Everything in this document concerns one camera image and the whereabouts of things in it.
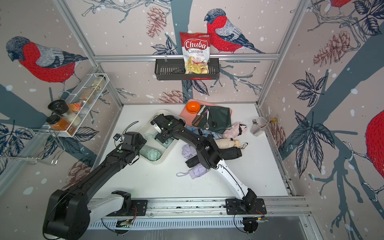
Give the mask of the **mint green umbrella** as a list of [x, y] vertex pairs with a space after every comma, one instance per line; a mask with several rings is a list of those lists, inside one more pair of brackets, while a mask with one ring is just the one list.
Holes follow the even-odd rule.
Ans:
[[150, 162], [156, 162], [162, 157], [162, 153], [160, 151], [146, 145], [142, 147], [139, 153]]
[[152, 135], [152, 134], [145, 134], [145, 135], [144, 135], [144, 138], [145, 138], [146, 140], [153, 139], [153, 140], [155, 140], [158, 144], [160, 144], [161, 146], [163, 146], [163, 147], [166, 148], [166, 149], [167, 149], [167, 148], [172, 144], [172, 142], [174, 141], [174, 139], [170, 138], [170, 139], [166, 140], [164, 143], [162, 143], [162, 142], [160, 142], [160, 140], [156, 139], [156, 136], [154, 136], [154, 135]]

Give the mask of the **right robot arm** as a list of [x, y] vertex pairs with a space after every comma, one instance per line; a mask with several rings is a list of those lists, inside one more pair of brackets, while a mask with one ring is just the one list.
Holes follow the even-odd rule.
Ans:
[[215, 170], [230, 187], [240, 208], [249, 211], [257, 202], [257, 195], [244, 185], [229, 169], [213, 137], [203, 137], [184, 127], [184, 124], [174, 116], [160, 114], [151, 121], [151, 125], [159, 132], [156, 138], [165, 143], [169, 138], [182, 140], [197, 151], [199, 163], [207, 170]]

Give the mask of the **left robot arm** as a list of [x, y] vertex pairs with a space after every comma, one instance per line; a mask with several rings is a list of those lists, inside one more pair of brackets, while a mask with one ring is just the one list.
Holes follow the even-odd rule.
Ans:
[[124, 134], [124, 141], [112, 150], [106, 159], [90, 174], [66, 190], [51, 194], [43, 223], [43, 237], [77, 240], [91, 223], [88, 203], [97, 191], [116, 173], [130, 164], [146, 144], [137, 132]]

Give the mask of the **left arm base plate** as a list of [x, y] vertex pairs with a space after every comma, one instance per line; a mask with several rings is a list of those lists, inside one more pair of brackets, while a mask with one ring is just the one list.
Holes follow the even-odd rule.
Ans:
[[134, 217], [145, 216], [148, 200], [128, 200], [125, 201], [118, 211], [114, 211], [108, 217]]

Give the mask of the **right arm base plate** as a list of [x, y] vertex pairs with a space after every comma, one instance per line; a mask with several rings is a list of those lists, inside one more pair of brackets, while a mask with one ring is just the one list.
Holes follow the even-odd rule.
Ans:
[[252, 203], [239, 199], [226, 199], [225, 208], [228, 215], [266, 215], [267, 209], [263, 199], [257, 198]]

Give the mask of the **cream plastic storage box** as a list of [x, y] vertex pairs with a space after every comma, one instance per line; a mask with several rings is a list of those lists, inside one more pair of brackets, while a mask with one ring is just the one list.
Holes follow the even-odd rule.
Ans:
[[[171, 112], [169, 112], [167, 110], [159, 110], [139, 129], [139, 133], [143, 137], [144, 137], [145, 134], [152, 134], [154, 136], [156, 136], [158, 134], [158, 131], [151, 125], [151, 121], [154, 119], [155, 116], [160, 115], [160, 114], [164, 114], [165, 116], [172, 115], [176, 119], [182, 120], [184, 122], [184, 127], [186, 126], [185, 119], [181, 118], [180, 116], [178, 116], [176, 114], [173, 114], [173, 113], [171, 113]], [[146, 146], [154, 148], [154, 149], [156, 149], [156, 150], [158, 150], [158, 151], [160, 151], [162, 153], [162, 157], [158, 161], [156, 161], [156, 162], [150, 162], [149, 160], [148, 161], [150, 163], [154, 164], [154, 165], [161, 164], [167, 158], [167, 156], [169, 155], [171, 150], [175, 147], [176, 143], [177, 143], [177, 140], [174, 139], [172, 144], [166, 149], [163, 146], [161, 146], [160, 144], [158, 144], [153, 139], [147, 140]]]

